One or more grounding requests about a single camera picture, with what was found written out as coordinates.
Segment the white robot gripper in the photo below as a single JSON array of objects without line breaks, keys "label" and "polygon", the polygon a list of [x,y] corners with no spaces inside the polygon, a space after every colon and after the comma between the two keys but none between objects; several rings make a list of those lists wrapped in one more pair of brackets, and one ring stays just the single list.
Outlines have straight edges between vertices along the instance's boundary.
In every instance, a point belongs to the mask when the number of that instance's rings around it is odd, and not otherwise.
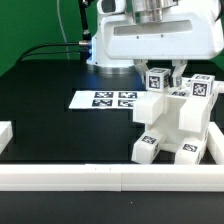
[{"label": "white robot gripper", "polygon": [[224,49],[222,0],[99,0],[98,31],[111,59],[134,60],[145,79],[147,60],[173,60],[171,86],[182,85],[186,60]]}]

